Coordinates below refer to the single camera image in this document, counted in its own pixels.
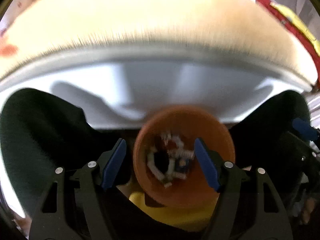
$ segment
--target yellow object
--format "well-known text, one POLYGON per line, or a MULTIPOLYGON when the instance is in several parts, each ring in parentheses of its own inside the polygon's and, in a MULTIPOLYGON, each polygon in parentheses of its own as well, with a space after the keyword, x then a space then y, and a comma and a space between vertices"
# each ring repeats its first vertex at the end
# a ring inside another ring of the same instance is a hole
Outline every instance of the yellow object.
POLYGON ((277 9, 284 17, 286 17, 294 26, 298 28, 299 31, 311 42, 315 48, 316 53, 320 57, 320 41, 308 30, 308 27, 303 23, 303 21, 287 6, 276 4, 271 2, 270 5, 277 9))
POLYGON ((201 231, 208 225, 217 203, 215 200, 201 208, 192 209, 148 207, 143 192, 133 192, 129 199, 154 220, 189 232, 201 231))

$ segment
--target dark green fabric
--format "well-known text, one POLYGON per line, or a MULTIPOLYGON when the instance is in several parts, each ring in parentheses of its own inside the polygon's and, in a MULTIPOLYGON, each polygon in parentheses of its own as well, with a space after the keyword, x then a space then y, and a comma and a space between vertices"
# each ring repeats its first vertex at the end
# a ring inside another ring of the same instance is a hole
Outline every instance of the dark green fabric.
POLYGON ((308 105, 299 93, 285 91, 230 129, 237 166, 264 168, 287 210, 294 204, 304 168, 309 161, 315 161, 309 149, 298 149, 294 141, 279 140, 286 131, 300 136, 292 128, 292 120, 298 117, 310 123, 308 105))
POLYGON ((6 171, 30 216, 57 167, 81 168, 117 139, 91 128, 82 109, 34 89, 14 93, 0 117, 6 171))

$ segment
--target terracotta pot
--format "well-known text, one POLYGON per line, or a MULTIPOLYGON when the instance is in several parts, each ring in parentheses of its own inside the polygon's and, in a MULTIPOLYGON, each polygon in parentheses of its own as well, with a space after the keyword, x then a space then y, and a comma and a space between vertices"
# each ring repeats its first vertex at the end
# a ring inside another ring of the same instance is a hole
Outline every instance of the terracotta pot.
POLYGON ((194 106, 173 106, 155 114, 140 130, 133 149, 133 167, 142 189, 154 200, 168 207, 195 208, 218 198, 210 188, 195 158, 187 179, 174 179, 164 188, 147 167, 147 154, 154 138, 162 132, 184 136, 193 145, 201 137, 209 149, 224 160, 235 162, 235 149, 228 129, 206 111, 194 106))

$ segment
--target metal screw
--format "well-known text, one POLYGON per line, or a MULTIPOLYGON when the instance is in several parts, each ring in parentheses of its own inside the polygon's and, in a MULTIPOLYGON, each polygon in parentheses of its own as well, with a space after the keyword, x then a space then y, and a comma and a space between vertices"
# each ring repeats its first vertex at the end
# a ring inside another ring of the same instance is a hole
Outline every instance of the metal screw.
POLYGON ((224 165, 225 165, 227 168, 232 168, 232 167, 233 167, 233 163, 232 163, 232 162, 225 162, 224 165))
POLYGON ((263 168, 258 168, 258 172, 260 174, 265 174, 266 173, 266 171, 263 168))
POLYGON ((95 167, 97 165, 97 163, 95 162, 95 161, 92 161, 92 162, 89 162, 88 163, 88 167, 89 168, 93 168, 93 167, 95 167))
POLYGON ((63 168, 61 168, 61 167, 56 168, 56 173, 57 174, 60 174, 61 172, 63 172, 63 168))

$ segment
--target blue gripper pad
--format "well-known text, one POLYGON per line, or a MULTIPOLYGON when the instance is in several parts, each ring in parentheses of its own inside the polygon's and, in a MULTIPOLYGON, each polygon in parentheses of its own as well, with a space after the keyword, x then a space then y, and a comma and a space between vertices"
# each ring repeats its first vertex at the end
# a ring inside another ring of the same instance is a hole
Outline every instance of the blue gripper pad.
POLYGON ((292 127, 297 130, 305 140, 316 141, 318 139, 317 130, 300 118, 292 120, 292 127))
POLYGON ((219 183, 219 172, 199 138, 195 140, 194 151, 208 185, 214 188, 215 191, 218 191, 221 187, 219 183))
POLYGON ((107 165, 103 169, 101 187, 104 190, 107 190, 113 186, 126 152, 127 143, 122 139, 117 148, 114 150, 107 165))

